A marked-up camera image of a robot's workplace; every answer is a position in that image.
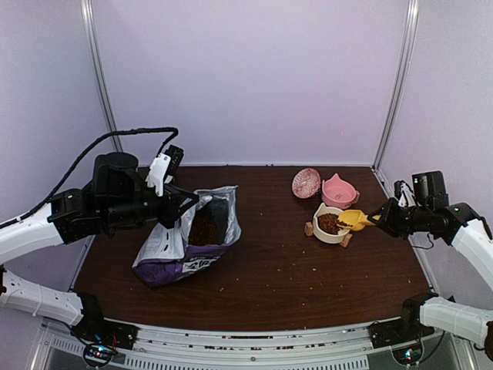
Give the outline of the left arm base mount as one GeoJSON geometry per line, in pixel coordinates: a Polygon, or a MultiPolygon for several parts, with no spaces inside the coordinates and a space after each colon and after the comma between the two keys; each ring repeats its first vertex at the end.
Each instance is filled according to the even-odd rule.
{"type": "Polygon", "coordinates": [[[83,344],[82,359],[89,367],[100,369],[119,349],[133,349],[139,330],[135,325],[106,319],[92,294],[78,293],[77,297],[82,302],[82,319],[70,326],[70,333],[83,344]]]}

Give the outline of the yellow plastic food scoop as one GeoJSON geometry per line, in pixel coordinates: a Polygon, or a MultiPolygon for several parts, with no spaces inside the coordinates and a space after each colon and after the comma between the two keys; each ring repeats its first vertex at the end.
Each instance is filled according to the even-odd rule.
{"type": "Polygon", "coordinates": [[[362,210],[344,210],[338,215],[338,220],[351,225],[351,228],[344,228],[351,231],[361,231],[365,227],[375,226],[375,222],[368,219],[362,210]]]}

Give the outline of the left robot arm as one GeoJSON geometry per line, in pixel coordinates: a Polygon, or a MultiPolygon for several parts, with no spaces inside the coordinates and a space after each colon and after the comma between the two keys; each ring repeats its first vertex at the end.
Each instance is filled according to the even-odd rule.
{"type": "MultiPolygon", "coordinates": [[[[161,153],[148,176],[142,177],[137,158],[129,153],[97,156],[92,179],[82,189],[58,193],[32,215],[12,219],[1,229],[1,262],[89,236],[141,228],[149,221],[173,227],[199,200],[197,194],[166,182],[181,158],[161,153]]],[[[1,306],[80,325],[94,342],[111,334],[93,295],[57,291],[5,268],[1,269],[1,306]]]]}

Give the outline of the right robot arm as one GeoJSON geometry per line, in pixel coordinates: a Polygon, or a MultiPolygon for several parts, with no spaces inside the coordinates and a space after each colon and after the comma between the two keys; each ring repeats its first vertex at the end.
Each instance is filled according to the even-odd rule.
{"type": "MultiPolygon", "coordinates": [[[[488,286],[492,286],[492,232],[486,219],[467,203],[450,204],[439,170],[412,176],[411,202],[403,204],[405,182],[395,196],[369,214],[368,220],[392,237],[424,232],[441,239],[465,257],[488,286]]],[[[420,294],[402,304],[395,334],[411,340],[423,328],[437,328],[492,352],[492,312],[449,301],[437,294],[420,294]]]]}

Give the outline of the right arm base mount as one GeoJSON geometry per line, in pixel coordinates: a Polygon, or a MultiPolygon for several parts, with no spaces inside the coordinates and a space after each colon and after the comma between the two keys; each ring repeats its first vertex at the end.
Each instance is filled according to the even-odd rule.
{"type": "Polygon", "coordinates": [[[401,305],[401,315],[390,321],[375,321],[368,326],[374,349],[390,347],[394,360],[407,368],[417,366],[424,359],[422,339],[434,334],[434,329],[420,322],[421,306],[435,293],[423,293],[406,299],[401,305]]]}

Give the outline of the purple pet food bag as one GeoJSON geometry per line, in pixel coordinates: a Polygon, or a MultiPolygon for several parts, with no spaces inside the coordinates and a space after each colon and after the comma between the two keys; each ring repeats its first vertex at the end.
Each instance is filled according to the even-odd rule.
{"type": "Polygon", "coordinates": [[[132,263],[150,288],[161,288],[218,261],[241,237],[237,186],[197,190],[199,201],[171,229],[157,224],[132,263]]]}

